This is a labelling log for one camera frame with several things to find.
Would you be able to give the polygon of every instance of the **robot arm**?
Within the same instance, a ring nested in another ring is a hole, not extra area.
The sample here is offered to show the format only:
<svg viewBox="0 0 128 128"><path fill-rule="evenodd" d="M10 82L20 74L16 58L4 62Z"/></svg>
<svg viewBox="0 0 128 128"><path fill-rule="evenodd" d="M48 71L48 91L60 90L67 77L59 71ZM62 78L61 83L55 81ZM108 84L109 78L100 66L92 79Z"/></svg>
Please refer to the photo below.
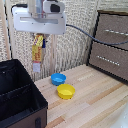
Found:
<svg viewBox="0 0 128 128"><path fill-rule="evenodd" d="M66 31L65 5L58 1L28 0L28 7L13 7L17 31L62 35Z"/></svg>

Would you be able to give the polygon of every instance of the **blue bowl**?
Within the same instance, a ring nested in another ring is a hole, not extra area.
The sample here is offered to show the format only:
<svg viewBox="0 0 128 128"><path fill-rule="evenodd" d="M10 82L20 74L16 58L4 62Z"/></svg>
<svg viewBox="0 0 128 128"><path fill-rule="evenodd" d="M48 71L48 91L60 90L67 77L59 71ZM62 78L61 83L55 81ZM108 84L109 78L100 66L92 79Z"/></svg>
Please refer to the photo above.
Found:
<svg viewBox="0 0 128 128"><path fill-rule="evenodd" d="M66 80L66 76L60 73L55 73L51 75L52 84L59 86L60 84L64 84Z"/></svg>

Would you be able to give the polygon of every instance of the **black box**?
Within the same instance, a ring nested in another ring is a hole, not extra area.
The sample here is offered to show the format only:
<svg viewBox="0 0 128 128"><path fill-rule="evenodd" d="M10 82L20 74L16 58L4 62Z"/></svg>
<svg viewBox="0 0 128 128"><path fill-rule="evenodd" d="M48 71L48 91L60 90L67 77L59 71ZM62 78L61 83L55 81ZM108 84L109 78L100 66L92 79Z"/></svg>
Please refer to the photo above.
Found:
<svg viewBox="0 0 128 128"><path fill-rule="evenodd" d="M19 60L0 62L0 128L45 128L47 108Z"/></svg>

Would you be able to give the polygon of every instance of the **yellow object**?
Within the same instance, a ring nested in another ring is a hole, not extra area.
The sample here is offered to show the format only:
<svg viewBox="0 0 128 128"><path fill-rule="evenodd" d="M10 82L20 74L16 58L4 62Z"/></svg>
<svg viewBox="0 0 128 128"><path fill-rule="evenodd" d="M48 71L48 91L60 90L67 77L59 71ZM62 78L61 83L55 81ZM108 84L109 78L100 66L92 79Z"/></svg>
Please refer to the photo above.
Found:
<svg viewBox="0 0 128 128"><path fill-rule="evenodd" d="M42 61L42 47L32 45L32 60L37 62Z"/></svg>
<svg viewBox="0 0 128 128"><path fill-rule="evenodd" d="M42 62L42 45L43 35L36 35L32 45L32 60L37 63Z"/></svg>
<svg viewBox="0 0 128 128"><path fill-rule="evenodd" d="M75 88L69 84L61 84L57 87L57 91L62 99L71 99L75 93Z"/></svg>
<svg viewBox="0 0 128 128"><path fill-rule="evenodd" d="M38 41L37 41L36 45L42 47L42 45L43 45L43 36L38 37Z"/></svg>

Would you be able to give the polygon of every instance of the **woven backdrop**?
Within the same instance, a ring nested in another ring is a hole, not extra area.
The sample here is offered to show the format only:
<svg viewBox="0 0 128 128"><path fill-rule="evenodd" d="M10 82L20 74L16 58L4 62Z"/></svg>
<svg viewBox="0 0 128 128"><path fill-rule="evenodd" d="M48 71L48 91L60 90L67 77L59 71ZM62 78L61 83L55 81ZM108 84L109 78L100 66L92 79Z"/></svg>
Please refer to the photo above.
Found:
<svg viewBox="0 0 128 128"><path fill-rule="evenodd" d="M67 23L75 25L90 33L95 25L97 9L108 7L128 7L125 0L61 0L65 3ZM13 27L11 7L17 3L26 3L27 0L6 0L7 19L9 22L10 43L13 58L19 59L27 69L33 81L45 78L50 75L51 59L51 36L46 45L46 56L40 73L32 71L32 42L33 37L27 32L17 32ZM0 19L0 57L7 59L5 50L4 35L2 32L2 21ZM55 72L61 72L79 66L85 62L86 49L90 44L87 36L74 28L67 27L64 35L57 36Z"/></svg>

